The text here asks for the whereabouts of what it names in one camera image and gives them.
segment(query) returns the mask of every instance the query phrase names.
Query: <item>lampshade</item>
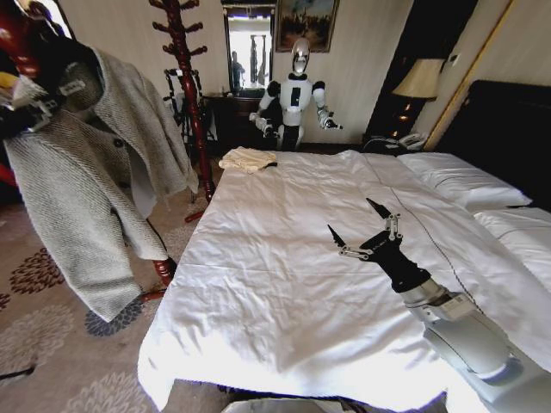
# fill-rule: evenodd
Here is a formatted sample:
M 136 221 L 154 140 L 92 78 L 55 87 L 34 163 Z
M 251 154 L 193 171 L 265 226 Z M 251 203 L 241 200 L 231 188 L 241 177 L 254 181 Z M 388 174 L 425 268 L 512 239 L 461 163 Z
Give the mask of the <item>lampshade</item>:
M 438 76 L 443 61 L 444 59 L 417 59 L 393 93 L 425 99 L 436 98 L 438 96 Z

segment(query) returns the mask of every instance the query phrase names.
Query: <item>wooden coat rack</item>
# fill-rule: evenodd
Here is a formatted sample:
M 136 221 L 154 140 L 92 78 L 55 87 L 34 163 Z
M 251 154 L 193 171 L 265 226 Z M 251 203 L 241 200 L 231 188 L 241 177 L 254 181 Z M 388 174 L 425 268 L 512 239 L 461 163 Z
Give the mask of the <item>wooden coat rack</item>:
M 205 197 L 207 198 L 207 202 L 210 202 L 213 198 L 215 186 L 205 145 L 205 130 L 201 123 L 201 116 L 197 105 L 197 88 L 195 87 L 195 81 L 191 73 L 191 57 L 206 52 L 207 47 L 201 46 L 192 51 L 188 49 L 186 33 L 201 30 L 203 24 L 199 22 L 185 28 L 182 24 L 182 17 L 180 16 L 182 10 L 197 7 L 199 5 L 199 0 L 188 0 L 184 4 L 180 4 L 178 0 L 149 0 L 149 3 L 151 6 L 163 9 L 168 18 L 168 26 L 154 22 L 153 28 L 160 32 L 168 33 L 172 38 L 172 43 L 168 46 L 163 46 L 163 50 L 176 58 L 178 67 L 182 70 L 182 75 L 179 77 L 180 84 L 182 85 L 182 90 L 185 95 L 184 101 L 187 104 L 191 130 L 195 136 L 195 144 L 199 151 L 199 168 L 201 171 L 201 181 L 205 188 Z M 186 222 L 198 219 L 201 215 L 202 212 L 191 215 L 186 218 Z

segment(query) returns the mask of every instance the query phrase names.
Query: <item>painting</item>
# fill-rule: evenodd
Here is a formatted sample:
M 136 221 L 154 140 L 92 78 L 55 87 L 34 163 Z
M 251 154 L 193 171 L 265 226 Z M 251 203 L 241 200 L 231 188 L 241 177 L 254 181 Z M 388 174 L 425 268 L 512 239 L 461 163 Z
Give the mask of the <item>painting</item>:
M 338 0 L 280 0 L 276 52 L 289 52 L 300 37 L 310 41 L 311 52 L 329 52 Z

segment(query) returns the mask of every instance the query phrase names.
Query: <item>tweed coat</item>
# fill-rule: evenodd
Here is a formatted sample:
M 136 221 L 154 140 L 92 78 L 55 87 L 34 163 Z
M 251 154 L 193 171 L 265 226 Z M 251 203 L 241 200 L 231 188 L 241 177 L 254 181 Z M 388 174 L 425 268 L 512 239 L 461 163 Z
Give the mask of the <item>tweed coat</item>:
M 5 147 L 42 242 L 78 297 L 111 321 L 141 293 L 125 244 L 143 259 L 168 257 L 121 187 L 129 176 L 128 152 L 143 161 L 157 200 L 187 187 L 196 192 L 198 180 L 152 83 L 132 65 L 95 53 L 103 93 L 94 111 L 110 133 L 60 110 L 50 124 Z

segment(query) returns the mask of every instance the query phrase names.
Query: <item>white pillow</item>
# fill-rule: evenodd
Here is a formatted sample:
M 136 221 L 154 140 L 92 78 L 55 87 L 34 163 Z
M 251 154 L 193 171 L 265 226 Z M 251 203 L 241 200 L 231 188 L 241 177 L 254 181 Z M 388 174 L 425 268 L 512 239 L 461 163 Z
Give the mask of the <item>white pillow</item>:
M 398 159 L 440 195 L 472 213 L 526 206 L 532 201 L 508 183 L 449 153 L 411 153 Z
M 551 293 L 551 213 L 518 208 L 484 211 L 474 217 Z

